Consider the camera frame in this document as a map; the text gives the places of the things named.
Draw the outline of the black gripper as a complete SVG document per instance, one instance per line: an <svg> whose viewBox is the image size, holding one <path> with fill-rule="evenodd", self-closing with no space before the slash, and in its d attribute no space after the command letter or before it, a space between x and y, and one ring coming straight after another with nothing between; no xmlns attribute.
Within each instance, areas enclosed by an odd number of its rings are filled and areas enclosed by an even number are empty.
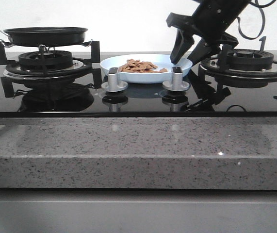
<svg viewBox="0 0 277 233"><path fill-rule="evenodd" d="M202 39L187 57L193 65L216 55L220 51L218 40L237 16L248 5L246 0L199 0L191 16L170 13L168 27L177 28L176 40L170 55L171 63L177 64L194 44L194 35Z"/></svg>

